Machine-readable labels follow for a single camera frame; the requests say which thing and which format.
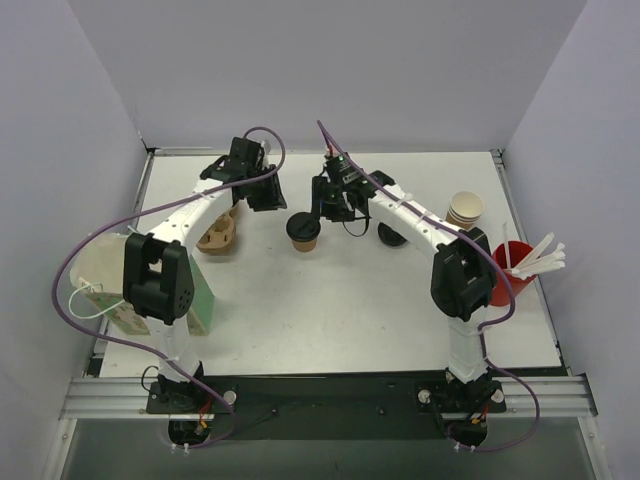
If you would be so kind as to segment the black plastic cup lid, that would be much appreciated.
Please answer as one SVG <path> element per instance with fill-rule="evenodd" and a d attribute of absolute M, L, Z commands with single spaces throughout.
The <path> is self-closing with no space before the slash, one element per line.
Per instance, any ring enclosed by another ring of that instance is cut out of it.
<path fill-rule="evenodd" d="M 319 236 L 320 232 L 320 221 L 309 212 L 295 213 L 286 223 L 286 233 L 295 242 L 311 242 Z"/>

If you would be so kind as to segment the brown paper coffee cup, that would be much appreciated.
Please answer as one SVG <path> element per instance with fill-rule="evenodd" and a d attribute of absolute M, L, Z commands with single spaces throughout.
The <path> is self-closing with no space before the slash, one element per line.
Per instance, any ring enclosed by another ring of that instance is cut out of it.
<path fill-rule="evenodd" d="M 296 237 L 296 238 L 292 238 L 291 241 L 296 251 L 301 253 L 308 253 L 316 248 L 318 237 L 317 236 L 312 238 Z"/>

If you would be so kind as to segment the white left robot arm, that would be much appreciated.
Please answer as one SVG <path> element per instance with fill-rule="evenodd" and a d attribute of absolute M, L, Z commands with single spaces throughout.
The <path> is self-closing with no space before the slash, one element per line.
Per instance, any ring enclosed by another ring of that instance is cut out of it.
<path fill-rule="evenodd" d="M 255 212 L 287 207 L 279 164 L 269 162 L 266 141 L 235 137 L 229 153 L 207 166 L 189 196 L 146 234 L 132 233 L 124 246 L 122 294 L 148 325 L 161 359 L 159 374 L 173 382 L 170 400 L 183 411 L 204 402 L 205 387 L 195 380 L 202 363 L 188 328 L 195 297 L 190 258 L 206 231 L 238 202 Z"/>

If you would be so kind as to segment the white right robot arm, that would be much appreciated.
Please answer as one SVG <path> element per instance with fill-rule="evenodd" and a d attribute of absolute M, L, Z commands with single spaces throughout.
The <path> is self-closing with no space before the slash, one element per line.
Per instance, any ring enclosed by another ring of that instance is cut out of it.
<path fill-rule="evenodd" d="M 497 279 L 482 231 L 465 231 L 440 219 L 388 175 L 361 173 L 343 155 L 325 156 L 321 173 L 311 181 L 311 210 L 299 219 L 299 227 L 287 224 L 287 233 L 298 243 L 314 242 L 322 219 L 375 220 L 431 255 L 431 298 L 449 326 L 448 371 L 463 384 L 487 372 L 479 326 L 486 320 Z"/>

